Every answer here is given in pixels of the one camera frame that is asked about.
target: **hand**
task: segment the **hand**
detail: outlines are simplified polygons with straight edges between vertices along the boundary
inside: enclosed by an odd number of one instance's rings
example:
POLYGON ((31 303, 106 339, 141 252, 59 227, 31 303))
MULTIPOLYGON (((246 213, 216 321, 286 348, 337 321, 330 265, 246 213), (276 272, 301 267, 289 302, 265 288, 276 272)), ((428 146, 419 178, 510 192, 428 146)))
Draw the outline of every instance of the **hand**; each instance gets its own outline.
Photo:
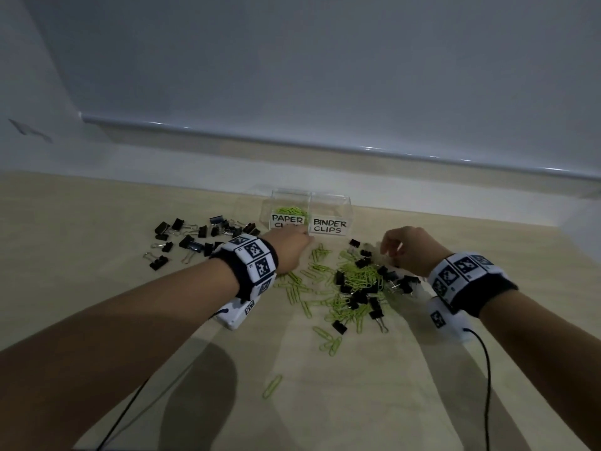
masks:
POLYGON ((262 239, 269 242, 278 255, 280 264, 277 273, 287 273, 299 265, 302 251, 314 240, 314 237, 307 235, 305 225, 287 225, 269 231, 262 239))
POLYGON ((438 263, 453 254, 436 242, 424 228, 405 226, 384 234, 380 253, 387 254, 395 264, 420 277, 427 277, 438 263))

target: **person's left arm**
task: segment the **person's left arm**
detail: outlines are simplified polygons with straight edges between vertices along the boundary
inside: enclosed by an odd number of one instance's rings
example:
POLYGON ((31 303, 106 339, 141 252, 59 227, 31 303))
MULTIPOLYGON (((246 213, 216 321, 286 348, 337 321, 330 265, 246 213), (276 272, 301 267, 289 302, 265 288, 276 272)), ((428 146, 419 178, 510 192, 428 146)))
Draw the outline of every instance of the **person's left arm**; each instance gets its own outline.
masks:
MULTIPOLYGON (((296 267, 306 228, 263 237, 278 273, 296 267)), ((214 258, 107 299, 0 352, 0 448, 65 450, 150 377, 239 285, 214 258)))

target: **wristband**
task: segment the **wristband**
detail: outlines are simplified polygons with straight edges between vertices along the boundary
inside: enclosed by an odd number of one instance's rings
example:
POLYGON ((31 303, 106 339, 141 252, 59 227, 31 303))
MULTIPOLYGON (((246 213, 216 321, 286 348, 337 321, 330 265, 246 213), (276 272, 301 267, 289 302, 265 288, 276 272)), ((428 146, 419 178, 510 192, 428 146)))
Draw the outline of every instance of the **wristband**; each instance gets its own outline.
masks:
POLYGON ((451 308, 461 309, 478 317, 485 303, 517 286, 499 266, 478 253, 455 253, 442 260, 428 283, 451 308))
POLYGON ((219 258, 232 270, 240 289, 236 297, 241 303, 257 299, 275 280, 278 255, 274 247, 262 239, 242 234, 215 249, 211 258, 219 258))

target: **forearm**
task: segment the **forearm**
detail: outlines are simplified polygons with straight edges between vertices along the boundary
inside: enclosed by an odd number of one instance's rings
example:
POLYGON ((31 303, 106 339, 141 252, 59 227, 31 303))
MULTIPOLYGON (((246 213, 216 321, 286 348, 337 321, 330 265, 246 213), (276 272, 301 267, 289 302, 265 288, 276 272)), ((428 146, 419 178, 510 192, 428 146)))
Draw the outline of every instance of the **forearm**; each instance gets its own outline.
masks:
POLYGON ((480 319, 580 439, 601 449, 601 341, 513 290, 480 319))
POLYGON ((40 433, 48 449, 71 447, 237 290, 229 267, 209 260, 83 310, 1 352, 0 367, 11 368, 0 371, 0 384, 10 386, 0 402, 0 443, 8 440, 2 448, 34 448, 40 433))

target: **light wood tabletop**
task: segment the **light wood tabletop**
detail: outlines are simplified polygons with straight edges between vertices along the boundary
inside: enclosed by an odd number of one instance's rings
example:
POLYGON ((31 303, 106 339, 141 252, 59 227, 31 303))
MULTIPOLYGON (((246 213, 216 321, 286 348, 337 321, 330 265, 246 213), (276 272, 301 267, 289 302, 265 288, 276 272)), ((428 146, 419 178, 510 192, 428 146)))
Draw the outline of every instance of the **light wood tabletop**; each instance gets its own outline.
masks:
MULTIPOLYGON (((259 196, 0 176, 0 348, 184 268, 185 252, 177 246, 158 272, 142 259, 161 221, 206 224, 221 214, 259 221, 266 209, 259 196)), ((601 271, 558 229, 365 207, 354 212, 351 235, 359 241, 376 243, 393 227, 425 227, 451 250, 482 253, 526 294, 601 337, 601 271)), ((325 263, 335 266, 348 238, 320 236, 318 242, 334 251, 325 263)), ((196 255, 192 264, 203 260, 196 255)), ((238 330, 214 320, 201 326, 151 377, 107 449, 484 449, 485 357, 476 340, 441 340, 423 304, 400 298, 385 309, 388 334, 371 320, 362 334, 350 325, 331 357, 319 351, 322 340, 312 330, 335 332, 323 319, 326 309, 311 310, 308 319, 299 304, 289 304, 284 289, 272 288, 238 330), (262 399, 279 374, 280 386, 262 399)), ((479 321, 472 325, 492 362, 492 449, 586 449, 479 321)), ((126 402, 76 448, 94 449, 126 402)))

